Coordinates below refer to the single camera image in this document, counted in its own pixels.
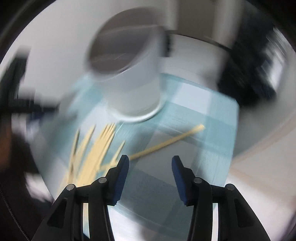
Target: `white floor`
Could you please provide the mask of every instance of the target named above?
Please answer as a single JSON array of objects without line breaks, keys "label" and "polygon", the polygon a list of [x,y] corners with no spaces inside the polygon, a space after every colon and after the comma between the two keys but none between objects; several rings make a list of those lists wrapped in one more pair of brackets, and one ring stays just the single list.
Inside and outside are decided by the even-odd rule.
[{"label": "white floor", "polygon": [[[216,46],[196,39],[174,35],[173,51],[171,57],[164,60],[164,72],[177,75],[216,90],[216,82],[226,57],[227,54],[224,50]],[[261,172],[263,175],[264,168],[260,169],[261,172],[258,172],[258,166],[254,162],[251,163],[249,161],[246,163],[246,165],[249,164],[248,171],[244,171],[243,168],[238,168],[236,163],[240,161],[244,161],[242,157],[239,157],[238,160],[233,160],[233,165],[230,168],[226,183],[234,184],[241,192],[266,229],[270,239],[280,240],[288,222],[296,210],[296,195],[294,195],[293,192],[284,192],[278,187],[273,187],[273,183],[269,183],[268,185],[266,182],[260,181],[262,179]],[[285,180],[283,181],[283,185],[286,185],[285,190],[289,185],[294,185],[294,183],[291,183],[290,179],[284,176],[284,173],[287,173],[285,170],[289,167],[292,168],[293,165],[287,162],[281,165],[276,160],[271,161],[270,164],[273,165],[273,167],[278,166],[281,172],[273,174],[271,171],[269,172],[267,170],[270,168],[266,167],[265,175],[272,180],[272,175],[277,174],[276,179]],[[217,240],[217,218],[217,210],[215,210],[212,240]]]}]

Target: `table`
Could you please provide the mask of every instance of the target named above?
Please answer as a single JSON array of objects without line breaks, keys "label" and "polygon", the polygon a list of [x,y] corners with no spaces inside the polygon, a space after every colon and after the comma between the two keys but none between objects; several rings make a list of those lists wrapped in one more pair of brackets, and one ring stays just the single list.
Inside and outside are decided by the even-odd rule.
[{"label": "table", "polygon": [[[123,140],[126,145],[122,154],[131,155],[197,124],[204,124],[206,129],[131,162],[121,200],[109,207],[116,240],[186,239],[192,208],[179,199],[170,164],[174,155],[210,184],[224,185],[227,177],[237,130],[239,108],[235,100],[169,74],[162,75],[162,88],[167,99],[164,108],[145,122],[118,123],[104,162],[111,159]],[[102,127],[115,121],[88,75],[72,91],[77,93],[66,115],[44,120],[31,143],[36,165],[54,198],[59,195],[77,128],[81,127],[83,139],[89,127],[96,124],[90,148]],[[69,120],[67,116],[73,114],[75,118]]]}]

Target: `white wall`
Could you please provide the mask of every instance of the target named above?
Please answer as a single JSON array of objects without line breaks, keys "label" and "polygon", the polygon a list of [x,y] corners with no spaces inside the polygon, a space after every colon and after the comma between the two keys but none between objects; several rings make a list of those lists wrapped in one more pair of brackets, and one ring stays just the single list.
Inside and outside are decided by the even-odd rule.
[{"label": "white wall", "polygon": [[28,47],[30,55],[21,88],[34,88],[45,98],[60,99],[86,71],[91,39],[111,16],[128,8],[155,7],[161,23],[173,28],[175,4],[176,0],[57,0],[18,36],[0,64],[0,73],[20,46]]},{"label": "white wall", "polygon": [[218,0],[215,6],[213,40],[232,47],[242,17],[244,0]]}]

